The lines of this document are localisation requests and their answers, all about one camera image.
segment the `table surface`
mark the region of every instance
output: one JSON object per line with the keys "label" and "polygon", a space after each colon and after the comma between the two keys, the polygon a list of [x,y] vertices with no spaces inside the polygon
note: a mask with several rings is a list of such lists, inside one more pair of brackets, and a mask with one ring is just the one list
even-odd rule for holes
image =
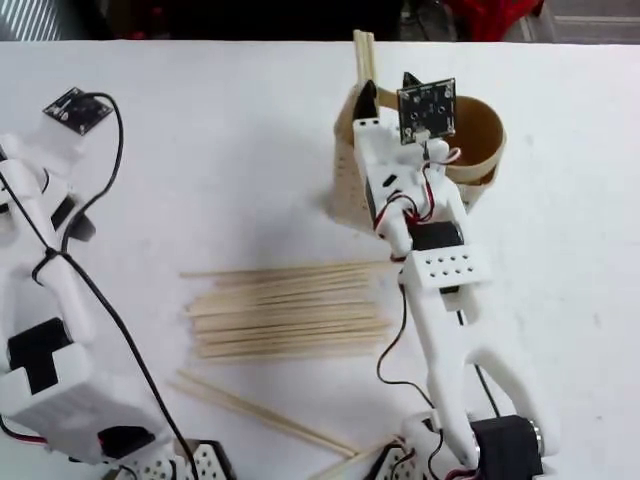
{"label": "table surface", "polygon": [[[298,480],[339,461],[164,381],[193,362],[183,308],[209,286],[179,272],[387,257],[384,243],[333,223],[322,208],[332,124],[355,82],[352,45],[5,43],[0,54],[0,132],[52,128],[42,108],[74,85],[109,92],[120,104],[122,170],[92,209],[97,235],[72,249],[128,323],[185,435],[222,441],[242,480]],[[639,58],[635,46],[376,45],[381,84],[399,86],[405,70],[423,81],[455,76],[459,94],[484,100],[503,119],[503,167],[472,225],[504,313],[557,406],[563,445],[549,463],[560,478],[637,471],[630,439],[640,422]],[[59,167],[89,195],[106,181],[115,146],[109,118],[83,139],[81,159]],[[393,279],[385,291],[383,308],[398,323]],[[135,370],[112,322],[91,308],[102,335],[96,355],[114,371]],[[374,366],[363,357],[198,371],[366,448],[424,409],[411,389],[380,384]],[[424,381],[411,324],[386,368]],[[470,408],[489,415],[469,378]],[[6,438],[0,463],[19,472],[15,478],[99,475]],[[446,454],[436,462],[441,472],[453,466]]]}

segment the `bracket with holes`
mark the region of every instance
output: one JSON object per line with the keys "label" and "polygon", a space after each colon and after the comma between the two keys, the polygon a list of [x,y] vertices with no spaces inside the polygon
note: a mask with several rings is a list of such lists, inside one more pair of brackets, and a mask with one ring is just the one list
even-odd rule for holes
{"label": "bracket with holes", "polygon": [[[201,443],[193,452],[198,469],[198,480],[235,480],[233,471],[227,466],[227,473],[220,459],[209,443]],[[191,465],[184,458],[174,455],[173,458],[161,457],[149,459],[146,463],[136,463],[132,467],[140,480],[194,480]],[[117,480],[129,480],[132,477],[126,471],[118,475]]]}
{"label": "bracket with holes", "polygon": [[405,262],[405,272],[414,275],[422,289],[468,285],[491,278],[489,263],[477,245],[413,251]]}
{"label": "bracket with holes", "polygon": [[391,448],[387,452],[387,456],[385,457],[382,465],[380,465],[380,469],[375,476],[375,480],[411,480],[414,478],[414,472],[416,470],[416,462],[415,459],[407,460],[406,462],[402,462],[399,464],[394,472],[393,478],[391,478],[391,473],[393,470],[393,466],[406,455],[406,452],[400,448]]}

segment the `pile of wooden sticks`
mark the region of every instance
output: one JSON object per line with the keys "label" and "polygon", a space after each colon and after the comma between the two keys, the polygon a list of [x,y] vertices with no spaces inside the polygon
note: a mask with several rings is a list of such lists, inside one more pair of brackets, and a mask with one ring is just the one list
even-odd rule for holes
{"label": "pile of wooden sticks", "polygon": [[360,355],[388,323],[370,298],[372,271],[386,262],[210,272],[216,290],[188,308],[201,358]]}

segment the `black wire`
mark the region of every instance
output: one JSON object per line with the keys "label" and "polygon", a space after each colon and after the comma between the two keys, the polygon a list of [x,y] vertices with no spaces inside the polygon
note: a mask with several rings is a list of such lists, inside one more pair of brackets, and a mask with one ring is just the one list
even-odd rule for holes
{"label": "black wire", "polygon": [[391,349],[393,347],[395,347],[396,344],[400,341],[400,337],[402,337],[402,333],[404,332],[404,329],[407,327],[407,294],[405,292],[404,285],[400,285],[400,291],[402,292],[402,325],[400,326],[400,330],[398,331],[398,334],[396,335],[396,337],[391,341],[391,343],[384,350],[384,352],[382,352],[382,354],[380,354],[380,358],[378,358],[378,363],[376,365],[376,375],[378,376],[378,379],[382,383],[385,383],[387,385],[409,385],[409,386],[415,388],[420,393],[422,398],[424,398],[425,402],[427,402],[431,408],[436,408],[435,405],[433,404],[433,402],[431,401],[431,399],[427,396],[427,394],[424,393],[424,391],[418,385],[416,385],[415,383],[407,382],[407,381],[404,381],[404,380],[401,380],[401,381],[400,380],[387,380],[387,379],[383,378],[382,374],[380,373],[380,369],[382,367],[382,361],[387,356],[387,354],[391,351]]}
{"label": "black wire", "polygon": [[420,27],[420,30],[422,31],[422,36],[424,37],[425,41],[430,41],[431,39],[429,38],[429,34],[427,33],[427,29],[424,26],[424,23],[422,23],[422,18],[420,17],[420,12],[416,11],[414,13],[415,18],[416,18],[416,22],[418,22],[418,26]]}
{"label": "black wire", "polygon": [[391,475],[389,475],[389,480],[394,480],[393,476],[396,474],[396,468],[398,468],[404,462],[411,460],[415,456],[416,456],[416,451],[411,450],[407,455],[405,455],[404,457],[399,459],[396,463],[394,463],[393,467],[391,467]]}
{"label": "black wire", "polygon": [[[457,312],[458,315],[458,323],[460,325],[464,325],[464,320],[462,318],[462,312],[460,310],[458,310]],[[484,390],[484,393],[487,394],[487,398],[489,399],[489,403],[491,403],[491,408],[493,409],[493,413],[495,414],[495,416],[497,418],[500,418],[500,410],[498,409],[498,404],[496,403],[495,398],[493,398],[493,395],[491,394],[491,390],[489,389],[489,385],[487,384],[487,380],[484,378],[484,373],[482,372],[482,369],[480,368],[479,365],[474,365],[474,368],[476,369],[476,373],[478,374],[478,380],[480,380],[480,383],[482,384],[482,389]]]}
{"label": "black wire", "polygon": [[429,460],[427,460],[427,468],[429,469],[429,473],[434,478],[434,480],[440,480],[440,477],[438,477],[436,475],[436,472],[433,471],[433,467],[431,464],[433,463],[433,459],[436,457],[436,455],[440,452],[440,450],[442,450],[443,444],[444,444],[444,432],[440,430],[440,440],[438,441],[438,446],[433,452],[431,452],[431,455],[429,455]]}
{"label": "black wire", "polygon": [[129,475],[131,475],[134,478],[134,480],[138,480],[138,475],[131,468],[127,467],[126,465],[120,465],[120,471],[122,470],[124,470],[125,472],[128,472]]}
{"label": "black wire", "polygon": [[113,171],[111,172],[111,176],[109,177],[109,181],[107,182],[107,184],[100,192],[94,195],[87,203],[85,203],[81,208],[78,209],[74,216],[71,217],[71,220],[69,220],[67,227],[64,229],[60,247],[60,251],[62,252],[66,252],[69,248],[69,237],[71,235],[71,232],[73,231],[73,227],[75,226],[75,224],[82,218],[82,216],[94,203],[104,197],[109,192],[109,190],[111,190],[111,187],[113,186],[113,183],[116,181],[116,177],[118,176],[118,171],[120,170],[120,164],[122,163],[122,150],[124,148],[124,125],[122,122],[122,115],[120,114],[118,104],[113,99],[113,97],[102,92],[89,92],[75,97],[73,101],[77,102],[82,98],[104,98],[111,103],[113,111],[116,114],[116,120],[118,122],[118,149],[116,151],[116,160],[113,164]]}
{"label": "black wire", "polygon": [[2,172],[0,172],[0,180],[4,184],[4,189],[6,189],[7,192],[9,192],[9,196],[11,197],[11,200],[13,200],[15,202],[15,204],[18,206],[18,208],[22,212],[22,215],[24,215],[24,218],[29,223],[29,226],[31,227],[31,230],[33,230],[33,233],[36,234],[36,236],[38,237],[38,240],[40,240],[40,242],[45,247],[45,249],[48,248],[49,245],[47,244],[46,240],[44,239],[44,237],[42,236],[40,231],[36,228],[35,224],[33,223],[33,220],[31,220],[31,217],[29,216],[27,211],[24,209],[24,206],[22,205],[20,200],[18,200],[18,197],[16,196],[15,192],[13,191],[13,188],[11,188],[11,185],[9,185],[9,182],[7,182],[7,179],[4,177]]}
{"label": "black wire", "polygon": [[153,396],[158,402],[158,406],[160,407],[162,414],[167,419],[167,423],[171,427],[171,430],[173,430],[173,433],[175,434],[176,438],[178,439],[178,442],[180,443],[180,446],[184,449],[187,455],[187,458],[191,463],[193,478],[197,480],[199,478],[198,471],[196,468],[196,461],[193,458],[193,454],[191,453],[191,449],[189,448],[189,445],[187,444],[184,437],[182,436],[180,429],[178,429],[178,426],[176,425],[173,418],[171,417],[171,414],[169,413],[169,410],[167,409],[167,406],[165,405],[164,400],[162,399],[162,396],[158,391],[156,382],[153,380],[151,373],[149,373],[149,369],[147,368],[147,365],[145,364],[144,359],[142,358],[142,355],[138,350],[138,346],[136,345],[136,342],[131,337],[131,334],[129,333],[129,330],[127,329],[124,322],[122,321],[122,318],[120,317],[116,309],[113,308],[111,303],[109,303],[109,300],[107,300],[107,298],[102,294],[102,292],[100,291],[98,286],[95,284],[95,282],[91,279],[89,274],[78,264],[78,262],[76,262],[75,259],[68,253],[62,253],[61,256],[69,263],[69,265],[71,265],[71,267],[73,267],[73,269],[78,273],[78,275],[80,275],[80,278],[82,278],[84,283],[89,287],[91,292],[102,304],[104,309],[109,313],[109,315],[111,315],[111,318],[113,318],[113,321],[115,322],[116,326],[122,333],[122,336],[124,337],[125,342],[127,342],[127,345],[129,345],[129,349],[131,349],[131,353],[133,353],[133,356],[136,359],[136,362],[138,363],[138,366],[140,367],[140,370],[142,371],[142,374],[144,375],[145,380],[149,384],[149,388],[151,388],[151,392],[153,393]]}
{"label": "black wire", "polygon": [[2,430],[5,435],[13,438],[14,440],[20,440],[21,442],[35,442],[43,445],[46,444],[46,440],[42,437],[14,432],[9,427],[7,427],[7,424],[4,422],[4,418],[2,417],[2,415],[0,415],[0,430]]}
{"label": "black wire", "polygon": [[193,453],[191,452],[191,449],[189,448],[187,441],[182,436],[180,429],[178,428],[175,421],[173,420],[173,417],[171,417],[171,414],[169,413],[169,410],[167,409],[167,406],[165,405],[164,400],[162,399],[162,396],[158,391],[158,387],[156,386],[155,381],[153,380],[153,377],[151,376],[151,373],[149,372],[149,369],[147,368],[147,365],[144,362],[144,359],[142,358],[142,355],[140,354],[140,351],[138,350],[138,347],[135,341],[131,337],[131,334],[129,333],[129,330],[127,329],[124,321],[122,320],[118,312],[115,310],[115,308],[113,308],[111,303],[109,303],[107,298],[102,294],[98,286],[93,282],[89,274],[87,274],[87,272],[75,261],[75,259],[69,253],[67,253],[69,235],[70,235],[73,223],[76,222],[77,219],[80,218],[82,214],[84,214],[91,205],[93,205],[97,200],[102,198],[111,189],[111,186],[113,185],[113,182],[115,181],[116,176],[118,174],[118,170],[120,169],[120,163],[122,161],[122,149],[123,149],[123,143],[124,143],[124,128],[122,123],[122,117],[120,115],[120,110],[115,100],[110,95],[106,93],[100,93],[100,92],[86,93],[83,96],[91,96],[94,98],[95,97],[106,98],[113,105],[113,110],[116,113],[116,118],[118,121],[118,149],[116,153],[116,161],[113,168],[113,172],[111,174],[111,178],[107,182],[107,185],[102,189],[102,191],[100,191],[91,200],[89,200],[89,202],[87,202],[87,204],[85,204],[81,209],[79,209],[78,212],[76,212],[76,214],[72,217],[71,221],[67,225],[67,228],[65,229],[63,241],[62,241],[62,247],[60,251],[56,251],[55,249],[53,249],[51,246],[47,244],[44,237],[42,236],[38,228],[35,226],[35,224],[33,223],[33,220],[31,219],[31,217],[25,210],[24,206],[22,205],[18,197],[15,195],[15,193],[13,192],[13,189],[8,184],[8,182],[6,181],[6,178],[4,177],[4,175],[2,175],[1,172],[0,172],[0,180],[2,180],[2,182],[5,185],[5,188],[9,192],[9,195],[11,196],[11,199],[16,203],[16,205],[22,212],[22,215],[24,215],[25,219],[31,226],[31,229],[34,231],[36,236],[40,239],[43,246],[45,247],[45,252],[46,252],[45,259],[47,259],[48,261],[48,260],[51,260],[52,258],[55,258],[58,255],[63,257],[69,263],[69,265],[71,265],[71,267],[78,273],[78,275],[80,275],[82,280],[89,287],[91,292],[95,295],[95,297],[98,299],[98,301],[102,304],[104,309],[109,313],[109,315],[115,322],[116,326],[118,327],[118,329],[122,333],[122,336],[127,342],[127,345],[129,346],[129,349],[131,350],[131,353],[133,354],[138,364],[138,367],[140,367],[140,370],[142,371],[142,374],[145,377],[145,380],[149,384],[149,388],[151,389],[151,392],[153,393],[153,396],[155,397],[156,402],[158,402],[158,406],[160,407],[162,414],[164,415],[165,419],[167,420],[167,423],[171,427],[171,430],[173,431],[174,435],[176,436],[178,443],[184,450],[185,455],[187,456],[187,459],[191,464],[191,471],[193,473],[194,480],[198,480],[199,478],[198,469],[196,467],[195,458],[193,458]]}

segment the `circuit board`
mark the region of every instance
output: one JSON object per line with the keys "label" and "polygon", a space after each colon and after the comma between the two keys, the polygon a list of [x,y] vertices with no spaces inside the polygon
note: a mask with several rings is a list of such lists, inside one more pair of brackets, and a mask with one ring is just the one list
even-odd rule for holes
{"label": "circuit board", "polygon": [[73,87],[42,112],[79,135],[86,135],[113,109],[95,98],[77,98],[83,93]]}
{"label": "circuit board", "polygon": [[400,142],[415,143],[416,134],[430,138],[455,133],[456,81],[454,78],[398,90]]}

